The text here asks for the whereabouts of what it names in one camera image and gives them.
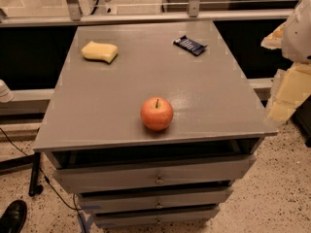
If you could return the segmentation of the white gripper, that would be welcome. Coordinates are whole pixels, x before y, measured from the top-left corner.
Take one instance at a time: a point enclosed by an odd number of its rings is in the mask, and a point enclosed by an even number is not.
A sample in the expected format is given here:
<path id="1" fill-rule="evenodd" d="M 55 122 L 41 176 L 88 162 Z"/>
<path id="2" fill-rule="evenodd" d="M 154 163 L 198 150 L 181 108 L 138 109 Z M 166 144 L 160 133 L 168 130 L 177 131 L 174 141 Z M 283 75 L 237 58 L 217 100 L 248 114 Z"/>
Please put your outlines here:
<path id="1" fill-rule="evenodd" d="M 303 64 L 311 63 L 311 0 L 301 0 L 286 23 L 264 37 L 260 45 L 282 49 L 283 56 L 294 62 L 287 71 L 277 71 L 266 105 L 266 120 L 283 124 L 311 95 L 311 65 Z"/>

